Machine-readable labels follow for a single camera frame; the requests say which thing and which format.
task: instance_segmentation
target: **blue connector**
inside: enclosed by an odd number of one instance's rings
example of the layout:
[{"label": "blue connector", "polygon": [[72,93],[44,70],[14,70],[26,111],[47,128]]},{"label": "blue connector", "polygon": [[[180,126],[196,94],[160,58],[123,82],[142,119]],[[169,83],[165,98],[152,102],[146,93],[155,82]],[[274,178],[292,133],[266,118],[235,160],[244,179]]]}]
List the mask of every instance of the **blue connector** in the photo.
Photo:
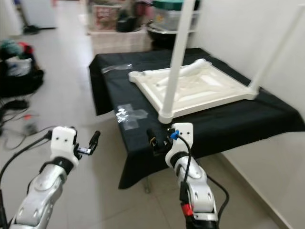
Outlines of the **blue connector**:
[{"label": "blue connector", "polygon": [[175,132],[173,132],[171,135],[170,135],[170,138],[174,139],[174,140],[177,140],[178,139],[178,136],[179,136],[179,130],[176,130]]}]

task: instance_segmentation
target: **clear tape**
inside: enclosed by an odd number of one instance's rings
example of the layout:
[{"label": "clear tape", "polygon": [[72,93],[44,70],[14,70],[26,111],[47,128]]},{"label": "clear tape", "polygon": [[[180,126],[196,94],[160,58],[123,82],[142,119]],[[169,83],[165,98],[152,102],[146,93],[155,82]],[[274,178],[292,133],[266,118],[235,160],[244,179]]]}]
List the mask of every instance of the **clear tape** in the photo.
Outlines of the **clear tape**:
[{"label": "clear tape", "polygon": [[105,68],[102,68],[102,73],[105,74],[109,71],[112,70],[127,70],[127,69],[132,69],[132,64],[127,63],[127,64],[120,64],[120,65],[111,65]]},{"label": "clear tape", "polygon": [[122,123],[125,130],[139,128],[138,119],[147,118],[148,113],[145,110],[134,110],[131,104],[118,106],[116,118],[118,123]]}]

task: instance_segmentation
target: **white stand base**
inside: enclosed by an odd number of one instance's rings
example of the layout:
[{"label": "white stand base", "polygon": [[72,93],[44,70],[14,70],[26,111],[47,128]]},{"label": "white stand base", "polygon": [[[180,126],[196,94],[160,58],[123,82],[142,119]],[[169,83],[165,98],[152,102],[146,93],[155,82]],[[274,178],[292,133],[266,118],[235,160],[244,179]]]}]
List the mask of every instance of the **white stand base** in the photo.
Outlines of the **white stand base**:
[{"label": "white stand base", "polygon": [[130,72],[129,81],[135,83],[159,113],[161,123],[170,123],[173,118],[188,115],[212,107],[243,99],[253,100],[257,91],[241,84],[229,75],[200,59],[182,66],[174,97],[173,109],[169,114],[160,112],[163,107],[170,69],[145,72]]}]

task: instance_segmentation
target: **tile floor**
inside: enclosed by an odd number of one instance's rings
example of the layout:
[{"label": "tile floor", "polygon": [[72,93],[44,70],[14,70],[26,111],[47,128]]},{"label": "tile floor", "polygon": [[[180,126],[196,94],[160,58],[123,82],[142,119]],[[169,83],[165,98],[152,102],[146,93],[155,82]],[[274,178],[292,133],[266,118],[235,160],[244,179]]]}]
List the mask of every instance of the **tile floor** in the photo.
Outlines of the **tile floor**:
[{"label": "tile floor", "polygon": [[[34,45],[37,58],[45,69],[45,83],[31,98],[31,110],[40,114],[39,127],[73,125],[78,141],[86,145],[98,129],[102,132],[96,153],[83,158],[71,172],[64,192],[56,203],[49,229],[183,229],[184,219],[178,201],[175,175],[164,170],[149,177],[152,193],[145,194],[141,183],[118,190],[126,152],[112,113],[95,116],[87,66],[92,60],[90,37],[79,22],[78,1],[59,1],[56,30],[42,31],[21,40]],[[21,131],[22,121],[9,122],[6,128]],[[8,144],[20,139],[6,132]],[[37,136],[29,137],[26,143]],[[0,138],[0,164],[13,151],[3,149]],[[12,217],[25,196],[30,179],[49,159],[49,144],[21,155],[8,168],[3,179],[3,193],[8,217]],[[223,229],[277,229],[264,209],[251,200],[242,186],[214,156],[201,159],[204,169],[231,194],[224,211]],[[223,193],[213,184],[217,205]]]}]

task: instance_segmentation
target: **black pot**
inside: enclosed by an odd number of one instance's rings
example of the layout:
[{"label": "black pot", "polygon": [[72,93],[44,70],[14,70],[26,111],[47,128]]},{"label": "black pot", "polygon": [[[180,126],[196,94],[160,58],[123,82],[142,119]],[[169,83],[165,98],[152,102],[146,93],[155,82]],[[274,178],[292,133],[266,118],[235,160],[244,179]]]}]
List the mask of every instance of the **black pot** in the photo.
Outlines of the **black pot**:
[{"label": "black pot", "polygon": [[152,26],[153,21],[146,24],[146,30],[150,38],[153,40],[152,48],[154,50],[173,49],[175,44],[177,31],[163,31]]}]

